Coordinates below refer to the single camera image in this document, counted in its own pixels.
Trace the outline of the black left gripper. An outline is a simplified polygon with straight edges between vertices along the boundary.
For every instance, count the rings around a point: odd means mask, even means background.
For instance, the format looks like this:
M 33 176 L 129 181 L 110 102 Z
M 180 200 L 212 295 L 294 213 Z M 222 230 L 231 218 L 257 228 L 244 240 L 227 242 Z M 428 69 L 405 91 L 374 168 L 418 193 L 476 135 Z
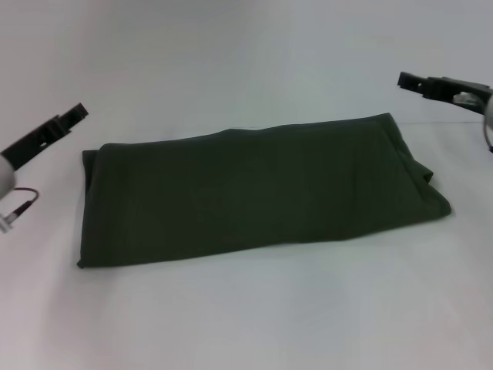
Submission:
M 61 116 L 43 123 L 1 152 L 14 169 L 20 169 L 53 143 L 67 136 L 89 112 L 81 104 L 73 106 Z

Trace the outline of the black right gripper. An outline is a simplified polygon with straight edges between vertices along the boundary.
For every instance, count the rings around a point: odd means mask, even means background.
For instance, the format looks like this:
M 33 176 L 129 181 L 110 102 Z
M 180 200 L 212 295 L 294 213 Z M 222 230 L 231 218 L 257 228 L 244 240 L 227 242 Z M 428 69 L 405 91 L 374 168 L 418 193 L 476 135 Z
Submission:
M 409 72 L 400 73 L 397 85 L 413 93 L 422 93 L 425 99 L 449 103 L 481 115 L 492 97 L 492 88 L 486 85 L 446 77 L 420 77 Z

